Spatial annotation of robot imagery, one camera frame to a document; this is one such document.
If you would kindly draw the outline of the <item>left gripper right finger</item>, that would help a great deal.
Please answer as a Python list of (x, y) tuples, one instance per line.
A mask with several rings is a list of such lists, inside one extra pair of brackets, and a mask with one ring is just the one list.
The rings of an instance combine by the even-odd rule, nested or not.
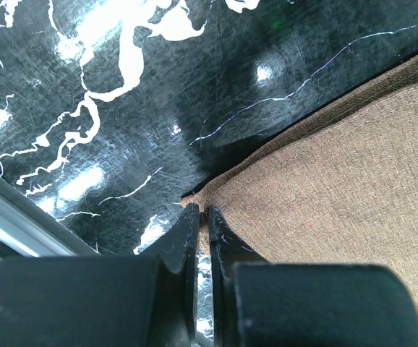
[(376, 265), (273, 264), (207, 210), (216, 346), (418, 346), (405, 285)]

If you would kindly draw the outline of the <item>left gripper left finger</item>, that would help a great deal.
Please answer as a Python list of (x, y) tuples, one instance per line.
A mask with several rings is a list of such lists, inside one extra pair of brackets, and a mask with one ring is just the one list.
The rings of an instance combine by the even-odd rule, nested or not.
[(191, 346), (200, 210), (138, 255), (0, 262), (0, 346)]

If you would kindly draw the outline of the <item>brown cloth napkin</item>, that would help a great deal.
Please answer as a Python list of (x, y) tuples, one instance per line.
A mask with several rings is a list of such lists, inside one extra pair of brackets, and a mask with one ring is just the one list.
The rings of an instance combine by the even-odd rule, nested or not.
[(418, 55), (280, 133), (182, 204), (271, 262), (375, 263), (418, 308)]

